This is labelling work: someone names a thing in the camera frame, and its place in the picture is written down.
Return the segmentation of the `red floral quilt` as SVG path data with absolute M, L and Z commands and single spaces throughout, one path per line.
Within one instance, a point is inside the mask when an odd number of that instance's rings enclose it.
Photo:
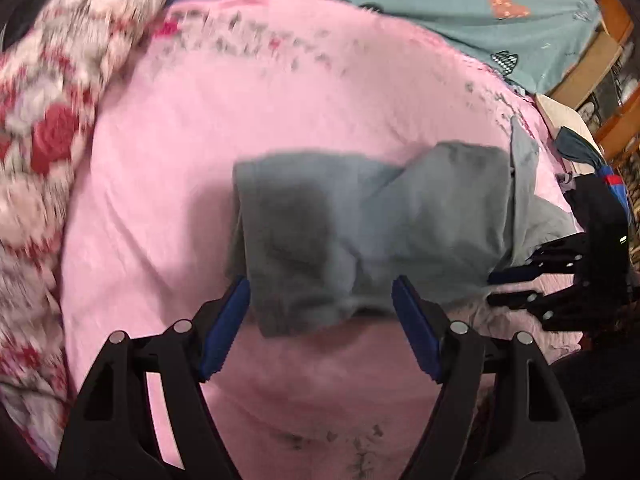
M 167 0 L 48 0 L 1 57 L 1 416 L 52 469 L 68 414 L 55 273 L 96 110 Z

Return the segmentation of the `pink floral bed sheet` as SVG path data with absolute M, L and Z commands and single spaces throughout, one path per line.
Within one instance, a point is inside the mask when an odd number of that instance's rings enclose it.
M 182 0 L 111 82 L 62 257 L 70 377 L 243 274 L 203 388 L 247 479 L 395 479 L 438 388 L 390 303 L 405 274 L 479 332 L 579 337 L 485 306 L 488 274 L 576 231 L 529 100 L 413 24 L 332 0 Z

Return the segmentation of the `blue red garment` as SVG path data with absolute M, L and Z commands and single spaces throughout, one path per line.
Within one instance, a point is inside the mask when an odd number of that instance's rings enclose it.
M 628 226 L 632 223 L 632 214 L 628 203 L 627 189 L 623 178 L 616 174 L 611 166 L 603 165 L 597 170 L 597 175 L 603 180 L 616 200 L 622 206 Z

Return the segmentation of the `grey fleece pants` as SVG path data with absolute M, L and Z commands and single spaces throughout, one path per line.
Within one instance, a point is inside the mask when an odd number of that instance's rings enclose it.
M 442 142 L 402 167 L 318 152 L 239 162 L 228 270 L 250 281 L 267 337 L 390 313 L 401 275 L 442 306 L 480 296 L 492 271 L 577 230 L 536 194 L 538 162 L 520 126 L 507 148 Z

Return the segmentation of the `dark teal garment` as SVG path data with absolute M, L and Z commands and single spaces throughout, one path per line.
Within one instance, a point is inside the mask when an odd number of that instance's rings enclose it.
M 561 127 L 553 143 L 559 154 L 570 162 L 589 165 L 596 171 L 606 165 L 600 151 L 570 128 Z

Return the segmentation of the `small grey sock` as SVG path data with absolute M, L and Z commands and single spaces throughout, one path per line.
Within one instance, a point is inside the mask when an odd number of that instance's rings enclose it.
M 562 174 L 555 175 L 555 180 L 558 182 L 563 194 L 574 191 L 576 188 L 576 178 L 576 174 L 572 174 L 571 172 L 562 172 Z

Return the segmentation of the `cream textured pillow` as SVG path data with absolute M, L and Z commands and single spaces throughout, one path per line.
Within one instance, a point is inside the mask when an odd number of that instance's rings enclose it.
M 565 172 L 571 172 L 572 174 L 595 174 L 597 171 L 589 165 L 578 164 L 578 162 L 570 162 L 569 160 L 564 159 L 555 149 L 553 143 L 554 139 L 558 135 L 560 128 L 567 127 L 583 136 L 594 148 L 597 148 L 602 154 L 602 151 L 597 146 L 597 143 L 593 139 L 593 136 L 589 131 L 586 123 L 582 120 L 576 110 L 573 110 L 572 108 L 540 93 L 536 94 L 535 102 L 542 118 L 544 118 L 544 123 L 547 125 L 552 139 L 553 149 L 555 151 L 555 154 L 558 155 L 558 159 L 561 162 L 563 170 Z

